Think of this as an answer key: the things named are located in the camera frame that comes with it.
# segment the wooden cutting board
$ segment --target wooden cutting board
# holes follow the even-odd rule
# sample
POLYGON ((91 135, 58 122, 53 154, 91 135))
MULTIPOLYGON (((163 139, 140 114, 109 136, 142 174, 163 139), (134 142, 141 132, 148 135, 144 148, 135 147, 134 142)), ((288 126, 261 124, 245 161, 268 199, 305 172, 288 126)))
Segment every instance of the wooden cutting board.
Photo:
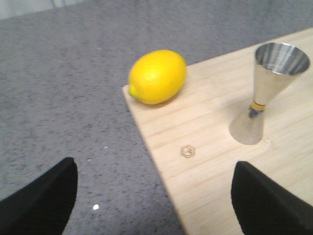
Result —
MULTIPOLYGON (((313 29, 271 42, 295 45, 313 63, 313 29)), ((238 160, 313 205, 313 65, 267 106, 258 144, 242 145, 228 132, 252 101, 257 46, 188 66, 182 90, 159 105, 141 104, 123 88, 189 235, 243 234, 230 199, 238 160)))

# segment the hexagon logo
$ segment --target hexagon logo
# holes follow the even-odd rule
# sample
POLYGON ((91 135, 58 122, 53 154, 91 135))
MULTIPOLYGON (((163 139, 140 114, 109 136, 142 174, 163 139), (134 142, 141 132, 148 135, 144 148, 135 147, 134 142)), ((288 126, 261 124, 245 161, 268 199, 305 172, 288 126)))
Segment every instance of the hexagon logo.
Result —
POLYGON ((185 158, 191 158, 196 154, 195 148, 191 145, 185 145, 180 148, 180 154, 185 158))

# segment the lemon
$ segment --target lemon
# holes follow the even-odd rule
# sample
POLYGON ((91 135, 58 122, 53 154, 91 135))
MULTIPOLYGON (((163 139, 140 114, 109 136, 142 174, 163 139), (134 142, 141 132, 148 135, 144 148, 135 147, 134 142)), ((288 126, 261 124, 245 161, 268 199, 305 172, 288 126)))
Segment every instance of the lemon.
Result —
POLYGON ((152 51, 139 58, 129 73, 129 94, 146 104, 173 97, 186 79, 184 58, 171 50, 152 51))

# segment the jigger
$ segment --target jigger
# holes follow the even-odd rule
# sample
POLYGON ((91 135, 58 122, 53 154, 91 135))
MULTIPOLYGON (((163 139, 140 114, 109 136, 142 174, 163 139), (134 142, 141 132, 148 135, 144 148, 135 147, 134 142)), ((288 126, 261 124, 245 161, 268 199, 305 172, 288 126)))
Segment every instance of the jigger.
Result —
POLYGON ((242 144, 262 139, 266 105, 310 66, 306 53, 286 43, 268 43, 255 51, 254 94, 250 107, 229 125, 232 137, 242 144))

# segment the stainless steel jigger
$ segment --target stainless steel jigger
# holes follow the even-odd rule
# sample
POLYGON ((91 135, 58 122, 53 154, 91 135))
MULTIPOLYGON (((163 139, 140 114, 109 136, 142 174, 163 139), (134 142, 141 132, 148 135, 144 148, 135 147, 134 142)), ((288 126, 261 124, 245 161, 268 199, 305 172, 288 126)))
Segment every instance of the stainless steel jigger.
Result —
POLYGON ((286 43, 268 43, 255 51, 254 94, 251 106, 229 125, 232 137, 255 144, 263 136, 266 105, 310 66, 306 53, 286 43))

